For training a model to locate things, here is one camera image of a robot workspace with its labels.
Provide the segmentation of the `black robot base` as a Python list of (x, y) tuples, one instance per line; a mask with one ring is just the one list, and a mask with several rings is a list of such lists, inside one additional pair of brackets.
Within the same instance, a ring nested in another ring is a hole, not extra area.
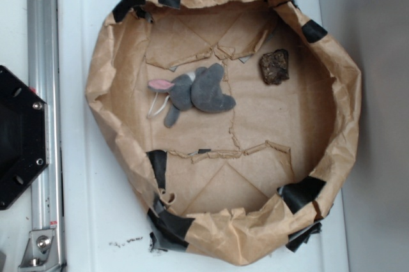
[(1, 67), (1, 210), (9, 209), (48, 165), (47, 104)]

